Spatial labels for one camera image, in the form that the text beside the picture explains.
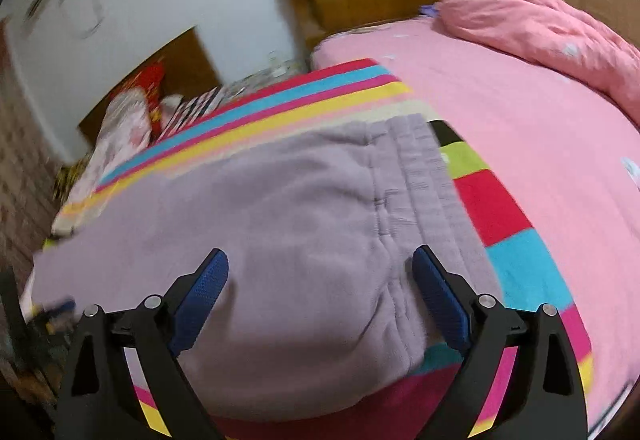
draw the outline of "pink bed sheet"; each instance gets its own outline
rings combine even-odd
[[[412,19],[323,42],[318,68],[373,58],[482,156],[537,229],[593,343],[591,425],[640,374],[640,135],[609,101],[558,72]]]

